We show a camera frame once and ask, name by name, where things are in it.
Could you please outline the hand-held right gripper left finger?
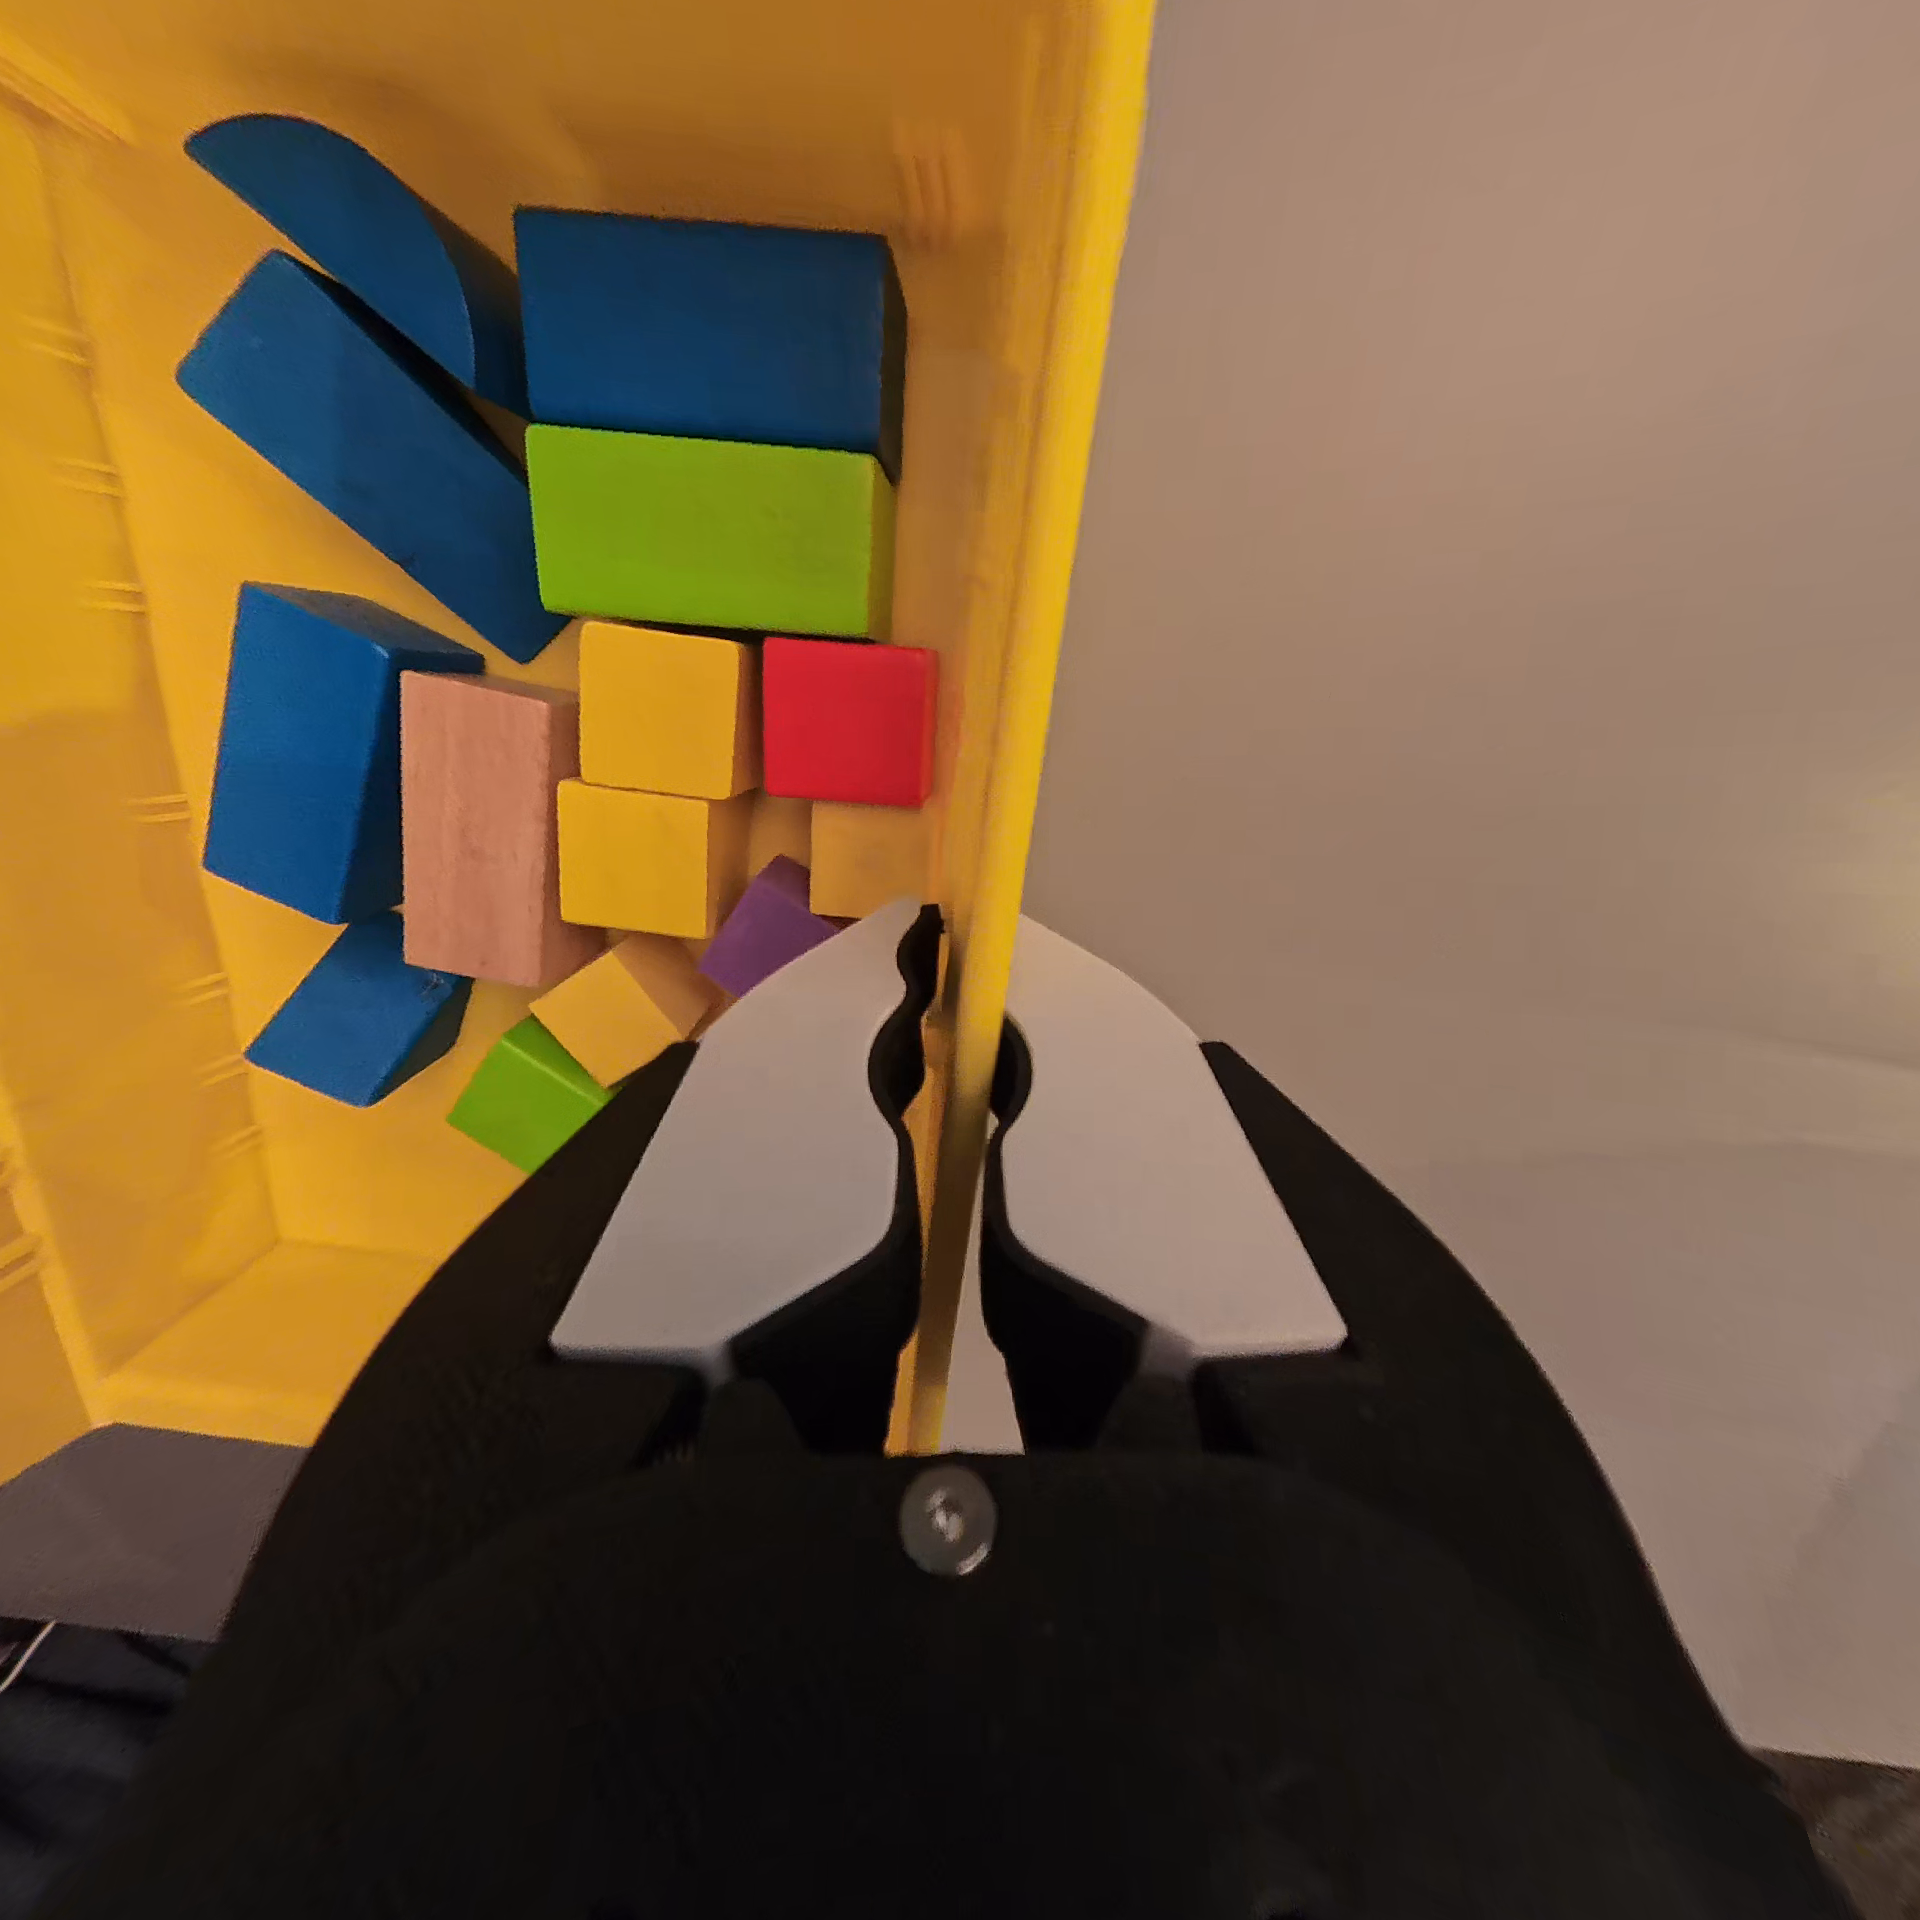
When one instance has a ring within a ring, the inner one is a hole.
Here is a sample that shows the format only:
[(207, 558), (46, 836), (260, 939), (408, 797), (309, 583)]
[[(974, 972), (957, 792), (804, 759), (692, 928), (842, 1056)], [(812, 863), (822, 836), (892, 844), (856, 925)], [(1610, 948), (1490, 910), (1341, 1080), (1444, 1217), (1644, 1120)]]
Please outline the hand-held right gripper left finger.
[(705, 1391), (759, 1381), (822, 1452), (883, 1452), (919, 1331), (910, 1106), (943, 910), (892, 896), (750, 986), (692, 1049), (549, 1344)]

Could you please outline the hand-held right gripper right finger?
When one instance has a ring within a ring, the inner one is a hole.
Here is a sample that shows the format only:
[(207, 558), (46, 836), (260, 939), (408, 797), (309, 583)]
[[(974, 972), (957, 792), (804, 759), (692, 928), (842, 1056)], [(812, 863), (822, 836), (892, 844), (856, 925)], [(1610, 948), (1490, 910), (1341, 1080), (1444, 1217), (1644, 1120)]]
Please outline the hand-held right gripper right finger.
[(990, 1080), (984, 1324), (1029, 1452), (1088, 1448), (1137, 1375), (1350, 1336), (1199, 1030), (1036, 917)]

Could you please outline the orange wooden cube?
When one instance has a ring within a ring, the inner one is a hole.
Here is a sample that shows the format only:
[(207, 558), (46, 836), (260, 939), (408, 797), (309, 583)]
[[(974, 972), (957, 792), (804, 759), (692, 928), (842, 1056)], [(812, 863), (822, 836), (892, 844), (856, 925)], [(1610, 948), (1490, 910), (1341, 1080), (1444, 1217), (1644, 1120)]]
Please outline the orange wooden cube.
[(578, 624), (578, 776), (730, 802), (759, 783), (759, 645)]
[(559, 782), (559, 917), (704, 943), (748, 888), (758, 797), (697, 802)]
[(683, 939), (623, 932), (608, 954), (530, 999), (530, 1018), (591, 1069), (618, 1083), (667, 1044), (692, 1042), (725, 991)]
[(856, 925), (892, 896), (936, 896), (936, 814), (892, 806), (812, 806), (812, 915)]

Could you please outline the green wooden block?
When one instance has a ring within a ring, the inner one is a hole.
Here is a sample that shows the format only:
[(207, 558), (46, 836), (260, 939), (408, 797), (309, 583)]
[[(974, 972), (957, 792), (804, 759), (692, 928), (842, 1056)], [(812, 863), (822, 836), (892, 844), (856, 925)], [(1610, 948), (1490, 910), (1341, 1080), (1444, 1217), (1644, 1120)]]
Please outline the green wooden block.
[(892, 634), (897, 490), (867, 452), (530, 420), (526, 475), (549, 615)]
[(445, 1126), (514, 1173), (549, 1165), (614, 1100), (542, 1018), (521, 1018), (445, 1109)]

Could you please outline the purple wooden cube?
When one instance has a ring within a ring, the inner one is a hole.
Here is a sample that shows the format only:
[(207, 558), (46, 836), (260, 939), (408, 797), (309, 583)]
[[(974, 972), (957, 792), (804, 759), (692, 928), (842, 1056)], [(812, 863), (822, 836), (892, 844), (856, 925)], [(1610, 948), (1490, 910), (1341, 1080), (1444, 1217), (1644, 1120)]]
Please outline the purple wooden cube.
[(697, 972), (725, 991), (748, 995), (770, 972), (826, 948), (842, 932), (835, 917), (812, 910), (812, 871), (792, 852), (777, 852), (730, 905), (720, 928), (697, 958)]

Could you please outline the small blue triangle block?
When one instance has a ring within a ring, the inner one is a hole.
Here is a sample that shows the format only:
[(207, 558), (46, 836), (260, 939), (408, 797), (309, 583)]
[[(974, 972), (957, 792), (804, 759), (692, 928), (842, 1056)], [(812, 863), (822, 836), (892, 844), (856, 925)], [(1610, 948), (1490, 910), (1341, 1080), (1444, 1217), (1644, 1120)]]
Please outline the small blue triangle block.
[(462, 1038), (470, 976), (411, 968), (405, 915), (347, 925), (257, 1030), (247, 1061), (355, 1109), (439, 1067)]

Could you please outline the beige long wooden block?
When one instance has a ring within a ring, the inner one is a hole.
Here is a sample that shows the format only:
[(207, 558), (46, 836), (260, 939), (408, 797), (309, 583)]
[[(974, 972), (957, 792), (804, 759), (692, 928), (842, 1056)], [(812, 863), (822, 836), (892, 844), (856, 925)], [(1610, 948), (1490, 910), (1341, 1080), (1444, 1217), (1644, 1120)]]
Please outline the beige long wooden block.
[(578, 696), (510, 678), (398, 678), (405, 958), (547, 991), (605, 939), (559, 915), (559, 782), (578, 776)]

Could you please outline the red wooden cube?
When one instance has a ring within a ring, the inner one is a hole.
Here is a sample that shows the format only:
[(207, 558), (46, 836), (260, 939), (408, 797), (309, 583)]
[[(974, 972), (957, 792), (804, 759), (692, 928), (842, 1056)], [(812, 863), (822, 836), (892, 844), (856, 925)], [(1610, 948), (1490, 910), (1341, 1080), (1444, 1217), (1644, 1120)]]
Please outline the red wooden cube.
[(768, 636), (759, 792), (812, 806), (926, 806), (936, 669), (935, 647)]

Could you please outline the blue rectangular wooden block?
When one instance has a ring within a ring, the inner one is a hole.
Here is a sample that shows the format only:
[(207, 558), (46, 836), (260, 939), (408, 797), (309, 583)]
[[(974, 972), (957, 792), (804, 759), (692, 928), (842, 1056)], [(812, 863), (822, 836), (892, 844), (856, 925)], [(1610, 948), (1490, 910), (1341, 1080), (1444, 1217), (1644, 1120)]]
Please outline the blue rectangular wooden block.
[(559, 636), (521, 458), (337, 279), (266, 251), (177, 386), (510, 661)]
[(482, 653), (371, 599), (241, 583), (202, 871), (312, 925), (405, 905), (405, 672)]
[(514, 205), (530, 418), (903, 467), (910, 306), (878, 232)]

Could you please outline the yellow plastic bin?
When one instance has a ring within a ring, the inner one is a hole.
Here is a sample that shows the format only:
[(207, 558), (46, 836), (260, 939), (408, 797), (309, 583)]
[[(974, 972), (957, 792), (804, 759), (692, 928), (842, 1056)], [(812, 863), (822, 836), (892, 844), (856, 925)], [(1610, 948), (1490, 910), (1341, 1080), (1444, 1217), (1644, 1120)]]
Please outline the yellow plastic bin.
[(104, 1422), (312, 1441), (514, 1181), (443, 1120), (510, 986), (365, 1116), (247, 1067), (333, 932), (202, 872), (234, 591), (482, 634), (177, 393), (279, 240), (181, 154), (229, 112), (365, 141), (502, 254), (514, 205), (892, 240), (948, 917), (892, 1435), (936, 1440), (1148, 42), (1155, 6), (4, 6), (4, 1479)]

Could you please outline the blue half-round wooden block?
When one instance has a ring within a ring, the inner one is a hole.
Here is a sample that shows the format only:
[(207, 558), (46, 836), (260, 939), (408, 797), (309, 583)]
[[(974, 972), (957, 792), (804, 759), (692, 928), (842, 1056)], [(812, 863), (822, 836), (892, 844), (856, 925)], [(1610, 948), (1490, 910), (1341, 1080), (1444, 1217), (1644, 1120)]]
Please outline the blue half-round wooden block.
[(181, 154), (466, 393), (530, 418), (514, 271), (355, 135), (234, 112)]

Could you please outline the person in dark shirt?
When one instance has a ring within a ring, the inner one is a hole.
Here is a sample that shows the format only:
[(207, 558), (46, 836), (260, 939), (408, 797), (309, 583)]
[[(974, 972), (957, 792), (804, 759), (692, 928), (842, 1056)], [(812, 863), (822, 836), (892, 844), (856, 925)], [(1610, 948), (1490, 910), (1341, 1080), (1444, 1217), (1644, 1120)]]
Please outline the person in dark shirt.
[(0, 1622), (0, 1914), (18, 1920), (122, 1800), (207, 1639)]

